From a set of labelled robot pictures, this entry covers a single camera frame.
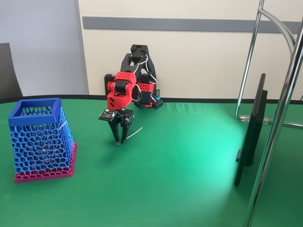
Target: monitor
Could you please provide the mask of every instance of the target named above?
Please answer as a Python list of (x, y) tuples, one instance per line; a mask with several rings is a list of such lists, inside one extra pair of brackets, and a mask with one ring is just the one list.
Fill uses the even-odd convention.
[(245, 140), (242, 148), (238, 151), (236, 161), (239, 162), (235, 186), (239, 186), (244, 166), (251, 166), (254, 162), (255, 150), (259, 140), (263, 125), (265, 106), (267, 101), (267, 91), (263, 90), (266, 74), (263, 73), (258, 85), (256, 98), (250, 115), (250, 121), (246, 131)]

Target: green table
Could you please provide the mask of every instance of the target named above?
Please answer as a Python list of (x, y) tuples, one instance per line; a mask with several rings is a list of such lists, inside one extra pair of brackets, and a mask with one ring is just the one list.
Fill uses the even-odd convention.
[[(165, 103), (137, 109), (122, 146), (99, 121), (105, 101), (62, 100), (78, 144), (74, 177), (14, 184), (8, 116), (0, 104), (0, 226), (241, 227), (270, 126), (262, 128), (255, 164), (233, 186), (248, 124), (235, 104)], [(250, 113), (251, 104), (241, 112)], [(268, 104), (266, 117), (276, 105)], [(286, 120), (303, 122), (303, 105)], [(282, 129), (254, 227), (303, 226), (303, 130)]]

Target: black chair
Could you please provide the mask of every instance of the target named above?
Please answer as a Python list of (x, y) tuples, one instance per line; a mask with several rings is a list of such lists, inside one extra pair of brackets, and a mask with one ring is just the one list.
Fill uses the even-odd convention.
[(0, 44), (0, 99), (22, 97), (9, 44)]

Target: blue lattice container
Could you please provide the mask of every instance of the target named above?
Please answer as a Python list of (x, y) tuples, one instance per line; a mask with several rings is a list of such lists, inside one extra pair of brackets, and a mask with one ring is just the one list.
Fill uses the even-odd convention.
[(20, 100), (9, 128), (17, 175), (71, 167), (73, 137), (59, 98)]

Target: magenta base plate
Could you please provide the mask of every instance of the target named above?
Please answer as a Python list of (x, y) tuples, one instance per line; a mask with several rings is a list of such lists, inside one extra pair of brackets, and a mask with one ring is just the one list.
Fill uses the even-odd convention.
[(69, 168), (46, 169), (43, 171), (25, 172), (15, 175), (15, 183), (42, 181), (74, 175), (77, 144), (72, 143), (71, 166)]

